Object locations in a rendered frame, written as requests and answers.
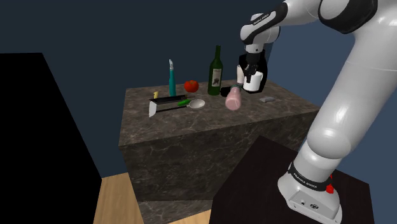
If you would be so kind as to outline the black coffee machine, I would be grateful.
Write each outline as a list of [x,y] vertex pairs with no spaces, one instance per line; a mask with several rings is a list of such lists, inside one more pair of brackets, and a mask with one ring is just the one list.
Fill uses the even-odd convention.
[[265,58],[265,52],[264,51],[262,51],[260,53],[260,61],[258,63],[257,71],[263,73],[263,79],[261,81],[260,88],[259,88],[258,91],[255,91],[255,92],[248,92],[248,91],[245,90],[249,94],[261,93],[263,91],[263,89],[264,89],[264,86],[265,86],[266,82],[267,82],[268,67],[267,67],[267,61],[266,61],[266,58]]

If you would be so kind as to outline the white mug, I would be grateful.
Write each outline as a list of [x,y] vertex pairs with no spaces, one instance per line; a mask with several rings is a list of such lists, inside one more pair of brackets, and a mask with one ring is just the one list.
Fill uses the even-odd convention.
[[259,71],[257,71],[252,76],[245,76],[244,83],[243,83],[243,89],[248,92],[258,91],[260,88],[262,79],[263,79],[263,73],[259,72]]

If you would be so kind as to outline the green wine bottle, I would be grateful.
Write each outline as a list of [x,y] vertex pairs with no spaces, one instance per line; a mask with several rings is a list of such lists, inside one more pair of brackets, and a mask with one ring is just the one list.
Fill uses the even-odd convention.
[[207,93],[209,95],[219,95],[221,88],[221,77],[223,72],[223,63],[220,59],[221,46],[216,46],[215,56],[210,64],[209,81]]

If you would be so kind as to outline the pink bottle with teal collar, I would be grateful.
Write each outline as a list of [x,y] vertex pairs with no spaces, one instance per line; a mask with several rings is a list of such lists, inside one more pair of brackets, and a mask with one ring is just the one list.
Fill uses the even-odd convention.
[[221,87],[220,93],[226,97],[225,106],[231,110],[236,111],[241,107],[241,85],[236,84],[231,87]]

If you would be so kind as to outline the red tomato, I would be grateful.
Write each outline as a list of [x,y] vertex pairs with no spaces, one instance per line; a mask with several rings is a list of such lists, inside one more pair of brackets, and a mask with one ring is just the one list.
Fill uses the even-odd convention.
[[187,92],[194,93],[199,89],[199,83],[195,80],[186,81],[184,88]]

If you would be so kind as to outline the teal spray bottle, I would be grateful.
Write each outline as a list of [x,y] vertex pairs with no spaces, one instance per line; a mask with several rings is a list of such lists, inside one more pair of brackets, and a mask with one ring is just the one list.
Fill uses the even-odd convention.
[[174,78],[174,64],[169,59],[169,94],[170,96],[176,96],[176,83]]

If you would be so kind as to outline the long black box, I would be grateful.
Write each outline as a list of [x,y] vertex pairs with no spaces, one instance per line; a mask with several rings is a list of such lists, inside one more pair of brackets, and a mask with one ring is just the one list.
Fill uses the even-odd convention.
[[150,101],[154,102],[155,104],[167,104],[170,102],[179,102],[185,99],[187,99],[187,95],[175,95],[168,97],[158,97],[156,99],[150,99]]

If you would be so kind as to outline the dark marble counter block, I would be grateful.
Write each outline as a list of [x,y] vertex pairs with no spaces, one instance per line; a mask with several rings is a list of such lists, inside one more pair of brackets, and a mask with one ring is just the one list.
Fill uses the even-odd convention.
[[[209,210],[212,198],[259,136],[297,150],[319,107],[268,81],[261,93],[241,95],[236,111],[201,83],[181,108],[149,117],[150,99],[167,87],[129,88],[125,93],[119,149],[144,224],[170,222]],[[273,102],[261,102],[274,97]]]

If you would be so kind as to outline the dark robot stand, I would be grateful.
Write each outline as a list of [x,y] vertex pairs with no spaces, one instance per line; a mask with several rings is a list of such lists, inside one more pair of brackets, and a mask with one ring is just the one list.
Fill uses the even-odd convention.
[[[291,210],[279,193],[278,179],[296,152],[258,137],[213,198],[209,224],[320,224]],[[340,196],[341,224],[375,224],[370,186],[333,172]]]

